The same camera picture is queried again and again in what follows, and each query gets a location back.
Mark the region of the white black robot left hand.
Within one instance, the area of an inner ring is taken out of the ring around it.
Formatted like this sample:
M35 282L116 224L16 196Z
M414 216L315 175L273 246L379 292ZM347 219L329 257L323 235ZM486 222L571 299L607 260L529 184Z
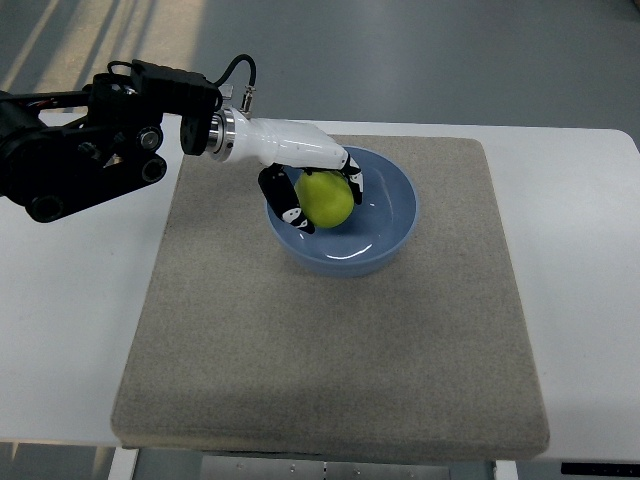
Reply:
M319 225L303 211L285 169L336 172L354 203L362 203L364 179L355 159L333 138L309 123L247 118L235 108L213 116L206 151L222 163L255 161L264 166L258 183L267 204L282 222L312 234Z

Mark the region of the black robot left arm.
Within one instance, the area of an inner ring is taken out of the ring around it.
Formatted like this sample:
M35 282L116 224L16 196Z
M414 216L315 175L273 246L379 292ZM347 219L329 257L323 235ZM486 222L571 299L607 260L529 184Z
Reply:
M165 114L181 118L180 142L187 155L201 155L221 110L220 91L236 56L214 82L204 75L138 59L129 73L108 70L80 90L1 94L1 194L49 223L160 181L167 170L158 150Z

